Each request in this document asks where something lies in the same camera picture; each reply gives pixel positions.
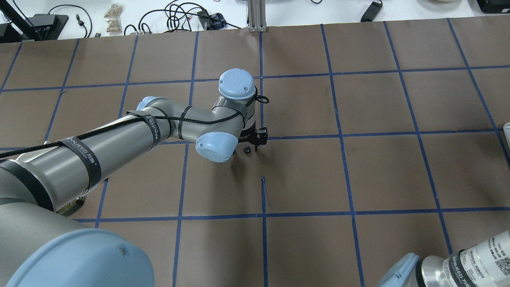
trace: power adapter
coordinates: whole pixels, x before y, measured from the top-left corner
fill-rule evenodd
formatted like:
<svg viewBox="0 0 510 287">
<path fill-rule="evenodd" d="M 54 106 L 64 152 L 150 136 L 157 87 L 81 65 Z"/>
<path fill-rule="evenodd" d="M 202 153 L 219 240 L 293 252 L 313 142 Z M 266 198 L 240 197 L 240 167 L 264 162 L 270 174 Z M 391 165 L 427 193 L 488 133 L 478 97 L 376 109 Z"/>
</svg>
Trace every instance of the power adapter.
<svg viewBox="0 0 510 287">
<path fill-rule="evenodd" d="M 361 22 L 372 22 L 374 21 L 375 17 L 379 14 L 383 7 L 383 2 L 377 3 L 372 2 L 370 6 L 368 6 L 368 9 L 365 11 L 365 14 L 361 17 Z"/>
</svg>

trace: round blue cap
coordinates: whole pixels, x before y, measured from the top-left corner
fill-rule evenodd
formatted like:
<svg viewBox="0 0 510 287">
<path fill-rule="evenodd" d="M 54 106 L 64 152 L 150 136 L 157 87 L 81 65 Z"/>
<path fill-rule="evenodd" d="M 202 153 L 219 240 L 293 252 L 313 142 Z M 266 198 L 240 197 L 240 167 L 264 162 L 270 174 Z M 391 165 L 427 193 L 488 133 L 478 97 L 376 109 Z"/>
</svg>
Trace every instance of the round blue cap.
<svg viewBox="0 0 510 287">
<path fill-rule="evenodd" d="M 148 96 L 148 97 L 144 97 L 144 98 L 142 99 L 142 101 L 138 104 L 138 106 L 136 107 L 136 110 L 137 110 L 137 111 L 139 111 L 139 110 L 141 110 L 141 109 L 143 109 L 143 108 L 146 108 L 146 107 L 147 107 L 147 105 L 148 105 L 150 102 L 152 102 L 152 101 L 154 101 L 154 100 L 156 100 L 156 99 L 164 99 L 164 98 L 162 98 L 162 97 L 153 97 L 153 96 L 151 96 L 151 95 L 150 95 L 150 96 Z"/>
<path fill-rule="evenodd" d="M 381 279 L 376 287 L 402 287 L 409 277 L 411 271 L 416 266 L 420 257 L 414 253 L 409 253 L 397 262 L 386 275 Z"/>
<path fill-rule="evenodd" d="M 211 132 L 198 137 L 196 140 L 196 152 L 206 159 L 214 162 L 226 162 L 230 159 L 238 139 L 232 134 L 224 132 Z"/>
<path fill-rule="evenodd" d="M 43 245 L 16 270 L 6 287 L 154 286 L 147 255 L 122 237 L 84 228 Z"/>
<path fill-rule="evenodd" d="M 247 100 L 255 94 L 253 77 L 248 71 L 235 68 L 224 72 L 219 80 L 220 94 L 231 100 Z"/>
</svg>

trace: silver robotic arm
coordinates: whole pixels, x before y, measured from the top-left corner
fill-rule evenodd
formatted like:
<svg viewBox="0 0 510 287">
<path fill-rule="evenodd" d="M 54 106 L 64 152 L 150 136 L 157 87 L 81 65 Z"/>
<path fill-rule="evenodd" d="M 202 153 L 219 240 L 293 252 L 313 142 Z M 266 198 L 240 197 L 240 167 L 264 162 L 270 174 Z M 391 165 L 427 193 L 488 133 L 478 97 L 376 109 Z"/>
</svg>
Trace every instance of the silver robotic arm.
<svg viewBox="0 0 510 287">
<path fill-rule="evenodd" d="M 0 285 L 69 286 L 85 275 L 78 285 L 153 285 L 150 262 L 138 247 L 54 211 L 171 136 L 195 142 L 196 151 L 215 162 L 229 160 L 239 142 L 264 145 L 267 130 L 256 129 L 254 113 L 256 101 L 267 98 L 257 95 L 252 76 L 228 70 L 219 91 L 210 111 L 146 97 L 136 111 L 89 133 L 1 160 Z M 77 256 L 71 260 L 70 253 Z"/>
</svg>

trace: plastic bag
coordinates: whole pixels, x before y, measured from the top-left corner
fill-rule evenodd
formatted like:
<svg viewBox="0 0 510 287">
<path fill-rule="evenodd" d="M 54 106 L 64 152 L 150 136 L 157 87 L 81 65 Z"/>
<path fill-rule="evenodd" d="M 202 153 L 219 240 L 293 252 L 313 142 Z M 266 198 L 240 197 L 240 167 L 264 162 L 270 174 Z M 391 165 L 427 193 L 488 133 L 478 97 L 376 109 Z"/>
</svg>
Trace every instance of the plastic bag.
<svg viewBox="0 0 510 287">
<path fill-rule="evenodd" d="M 122 26 L 120 25 L 120 15 L 124 10 L 124 5 L 112 3 L 105 14 L 106 32 L 120 33 Z"/>
</svg>

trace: white floor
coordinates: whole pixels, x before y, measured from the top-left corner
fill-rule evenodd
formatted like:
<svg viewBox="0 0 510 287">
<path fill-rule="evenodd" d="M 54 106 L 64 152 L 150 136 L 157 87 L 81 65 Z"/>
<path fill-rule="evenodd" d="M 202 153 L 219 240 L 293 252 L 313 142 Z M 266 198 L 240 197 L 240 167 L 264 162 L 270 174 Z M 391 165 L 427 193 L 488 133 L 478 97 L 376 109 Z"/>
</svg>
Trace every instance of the white floor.
<svg viewBox="0 0 510 287">
<path fill-rule="evenodd" d="M 455 0 L 453 2 L 440 2 L 438 0 L 383 0 L 384 6 L 375 20 L 409 20 L 472 17 L 486 15 L 480 11 L 476 0 Z M 122 27 L 128 24 L 138 26 L 140 18 L 153 9 L 163 9 L 170 0 L 113 0 L 114 3 L 125 5 L 126 9 L 121 16 Z M 227 22 L 240 27 L 246 27 L 246 1 L 243 0 L 178 0 L 177 3 L 195 2 L 204 6 L 210 14 L 220 12 Z M 47 13 L 51 7 L 60 4 L 75 4 L 87 9 L 92 17 L 92 36 L 96 32 L 106 33 L 104 13 L 111 1 L 106 0 L 17 0 L 16 3 L 31 17 L 36 13 Z M 323 0 L 321 4 L 314 5 L 310 0 L 266 0 L 266 13 L 268 26 L 295 26 L 313 25 L 320 23 L 346 23 L 359 22 L 361 16 L 372 3 L 372 0 Z M 85 31 L 78 26 L 75 15 L 85 21 L 90 27 L 86 14 L 78 8 L 63 8 L 54 13 L 67 14 L 69 22 L 64 28 L 60 39 L 80 38 Z M 196 17 L 192 19 L 192 29 L 199 30 Z M 164 12 L 157 12 L 144 19 L 153 32 L 161 33 L 167 30 Z"/>
</svg>

